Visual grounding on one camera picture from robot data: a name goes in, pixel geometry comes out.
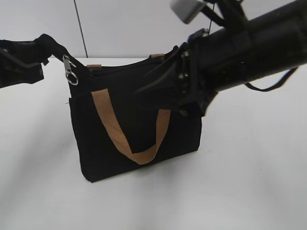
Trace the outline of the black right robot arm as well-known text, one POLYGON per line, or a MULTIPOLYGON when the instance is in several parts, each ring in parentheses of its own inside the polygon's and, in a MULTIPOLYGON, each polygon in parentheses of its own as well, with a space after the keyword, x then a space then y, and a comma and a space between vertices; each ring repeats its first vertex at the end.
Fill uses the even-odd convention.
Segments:
POLYGON ((307 62, 307 3, 295 0, 248 20, 239 0, 219 0, 218 16, 203 13, 221 26, 210 34, 200 29, 179 49, 148 72, 135 91, 147 108, 204 116, 218 92, 284 72, 269 91, 281 87, 307 62))

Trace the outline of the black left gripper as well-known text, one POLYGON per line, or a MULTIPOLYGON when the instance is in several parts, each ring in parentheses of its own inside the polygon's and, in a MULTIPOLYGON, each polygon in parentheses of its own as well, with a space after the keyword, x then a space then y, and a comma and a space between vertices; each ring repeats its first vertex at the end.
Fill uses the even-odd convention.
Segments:
POLYGON ((40 35, 35 42, 1 40, 0 87, 41 81, 46 57, 54 56, 63 61, 64 55, 69 55, 67 49, 47 34, 40 35))

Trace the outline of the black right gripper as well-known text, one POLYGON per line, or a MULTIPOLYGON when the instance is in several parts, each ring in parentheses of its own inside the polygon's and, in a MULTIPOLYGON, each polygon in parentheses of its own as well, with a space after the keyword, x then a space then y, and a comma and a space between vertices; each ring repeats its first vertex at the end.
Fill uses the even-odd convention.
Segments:
POLYGON ((186 42, 173 47, 161 63, 144 75, 133 92, 140 106, 175 110, 189 117, 206 115, 217 95, 198 65, 201 41, 208 35, 208 29, 196 31, 186 42))

